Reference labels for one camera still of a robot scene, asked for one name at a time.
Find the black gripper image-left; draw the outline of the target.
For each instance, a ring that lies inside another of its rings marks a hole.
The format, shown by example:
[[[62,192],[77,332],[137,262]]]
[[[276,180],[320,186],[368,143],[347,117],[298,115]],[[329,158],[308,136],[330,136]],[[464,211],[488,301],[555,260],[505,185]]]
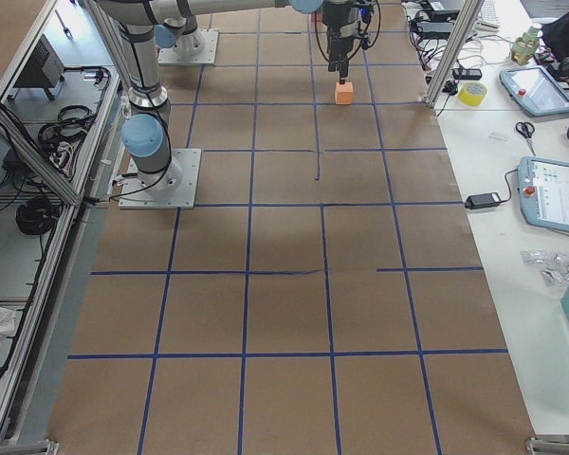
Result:
[[[328,71],[339,74],[339,84],[348,78],[349,59],[372,45],[369,26],[376,12],[375,1],[324,1],[322,23],[326,26],[326,54]]]

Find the silver robot arm image-right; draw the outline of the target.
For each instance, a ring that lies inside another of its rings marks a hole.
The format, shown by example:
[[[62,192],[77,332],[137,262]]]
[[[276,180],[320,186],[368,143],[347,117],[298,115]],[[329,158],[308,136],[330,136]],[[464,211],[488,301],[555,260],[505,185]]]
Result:
[[[163,135],[162,143],[144,162],[134,155],[138,178],[153,189],[174,180],[171,144],[168,137],[170,100],[162,85],[157,59],[155,27],[170,19],[191,19],[197,15],[248,9],[292,7],[309,14],[322,6],[321,1],[100,1],[98,6],[119,25],[122,50],[131,88],[128,100],[132,117],[154,118]]]

